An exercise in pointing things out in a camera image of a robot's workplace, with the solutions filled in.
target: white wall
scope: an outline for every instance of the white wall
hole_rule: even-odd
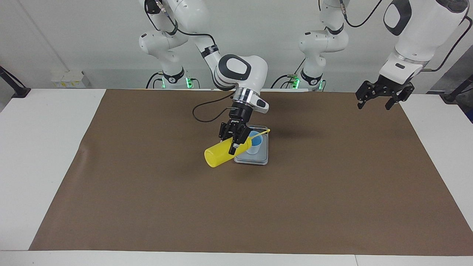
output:
[[[304,58],[298,50],[298,36],[323,29],[316,0],[206,2],[213,15],[210,33],[221,52],[263,57],[269,65],[266,87],[280,75],[294,72]],[[327,91],[356,91],[364,80],[376,80],[396,43],[382,22],[389,2],[386,0],[365,26],[346,27],[350,44],[345,51],[325,56]],[[376,3],[352,1],[348,10],[351,22],[361,22]],[[432,66],[440,63],[466,23],[460,27],[439,49]],[[138,46],[138,37],[148,30],[152,25],[137,0],[1,0],[0,64],[35,88],[51,87],[50,71],[64,69],[83,70],[96,88],[142,88],[159,70],[158,60]],[[430,89],[472,43],[473,32],[442,71],[422,73],[414,79],[416,91]],[[176,51],[203,87],[213,87],[195,46],[187,43]],[[0,89],[8,88],[0,83]]]

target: table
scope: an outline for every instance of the table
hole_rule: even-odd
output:
[[[34,89],[0,113],[1,265],[473,265],[473,257],[27,251],[104,93]],[[402,108],[473,228],[473,125],[435,95],[412,95]]]

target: black metal stand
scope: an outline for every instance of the black metal stand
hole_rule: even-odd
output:
[[[10,72],[1,66],[0,77],[14,89],[15,94],[13,94],[12,98],[25,98],[31,91],[31,88],[25,87],[17,78],[15,78],[15,76],[11,75]],[[13,79],[16,79],[18,82],[20,82],[23,87],[20,87]]]
[[[441,95],[442,99],[446,102],[453,102],[455,101],[458,94],[462,93],[468,86],[473,83],[473,75],[471,75],[467,80],[465,80],[458,88],[456,88],[450,94]]]

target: brown table surface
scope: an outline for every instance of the brown table surface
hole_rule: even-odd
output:
[[[250,124],[272,130],[268,165],[213,169],[203,151],[228,117],[191,110],[223,95],[108,90],[30,250],[473,256],[400,106],[264,93],[270,111]]]

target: yellow squeeze bottle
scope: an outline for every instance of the yellow squeeze bottle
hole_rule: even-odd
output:
[[[215,168],[221,165],[222,163],[229,161],[235,158],[236,156],[242,154],[243,152],[247,151],[249,148],[251,148],[251,140],[253,138],[263,135],[265,133],[268,133],[269,131],[271,130],[268,129],[253,137],[248,137],[246,139],[246,142],[243,144],[240,144],[240,146],[236,149],[235,155],[231,155],[228,153],[228,151],[230,150],[230,146],[232,145],[233,139],[232,138],[226,139],[205,150],[204,152],[205,161],[210,167]]]

